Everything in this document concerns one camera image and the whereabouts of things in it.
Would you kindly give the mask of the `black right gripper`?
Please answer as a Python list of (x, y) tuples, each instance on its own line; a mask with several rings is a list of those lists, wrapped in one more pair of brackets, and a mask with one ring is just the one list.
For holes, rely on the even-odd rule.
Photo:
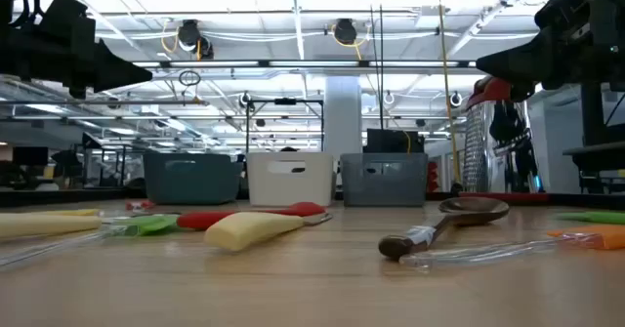
[(584, 20), (537, 20), (540, 31), (529, 42), (477, 59), (477, 69), (511, 85), (510, 99), (523, 102), (541, 83), (545, 89), (564, 84), (608, 83), (624, 90), (624, 45), (596, 44)]

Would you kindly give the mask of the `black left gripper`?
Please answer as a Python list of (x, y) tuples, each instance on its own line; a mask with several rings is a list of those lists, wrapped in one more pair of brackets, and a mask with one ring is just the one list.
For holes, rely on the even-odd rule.
[(59, 82), (77, 99), (88, 88), (96, 93), (144, 83), (152, 73), (116, 56), (100, 40), (95, 42), (95, 22), (78, 18), (69, 33), (57, 37), (40, 24), (29, 29), (1, 27), (1, 72), (23, 81)]

